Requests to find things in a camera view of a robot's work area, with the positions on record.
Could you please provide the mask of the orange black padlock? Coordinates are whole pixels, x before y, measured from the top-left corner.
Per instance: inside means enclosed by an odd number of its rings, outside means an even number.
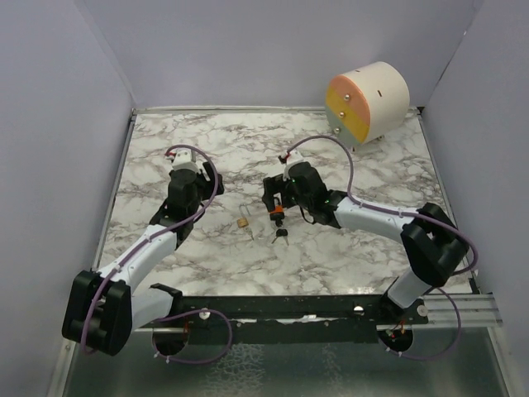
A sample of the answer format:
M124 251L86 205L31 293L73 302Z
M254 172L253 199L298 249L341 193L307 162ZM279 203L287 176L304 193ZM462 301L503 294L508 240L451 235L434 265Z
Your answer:
M269 219L276 227L282 227L284 224L284 209L278 197L274 197L274 207L269 211Z

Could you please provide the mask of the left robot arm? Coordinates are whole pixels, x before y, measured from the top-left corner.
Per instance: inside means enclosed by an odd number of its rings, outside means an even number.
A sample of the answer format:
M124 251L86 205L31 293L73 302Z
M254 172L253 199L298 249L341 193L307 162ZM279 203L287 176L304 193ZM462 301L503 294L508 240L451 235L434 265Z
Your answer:
M183 245L224 186L210 161L201 170L194 163L180 165L169 177L168 196L141 237L111 264L83 270L74 278L62 335L88 354L115 356L137 328L158 321L170 327L182 317L181 291L155 284L145 293L134 293L163 259Z

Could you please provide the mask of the black keys of orange padlock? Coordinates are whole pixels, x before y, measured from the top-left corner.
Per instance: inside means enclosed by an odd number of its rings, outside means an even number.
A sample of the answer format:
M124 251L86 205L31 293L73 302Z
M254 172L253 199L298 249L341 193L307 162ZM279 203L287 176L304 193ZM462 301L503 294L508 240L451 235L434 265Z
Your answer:
M274 244L277 240L283 240L287 246L289 246L288 241L288 230L284 227L277 227L275 230L275 236L272 240L272 244Z

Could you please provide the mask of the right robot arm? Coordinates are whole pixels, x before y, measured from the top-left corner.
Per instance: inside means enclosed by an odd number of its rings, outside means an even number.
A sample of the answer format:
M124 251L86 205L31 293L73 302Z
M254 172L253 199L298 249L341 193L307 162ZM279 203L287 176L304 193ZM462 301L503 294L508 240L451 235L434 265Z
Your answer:
M311 224L365 231L401 242L410 265L384 292L379 304L388 323L406 318L410 306L425 293L440 288L455 273L470 244L436 204L399 211L361 203L345 191L328 189L306 161L289 166L281 175L263 179L262 201L272 213L278 205L299 207Z

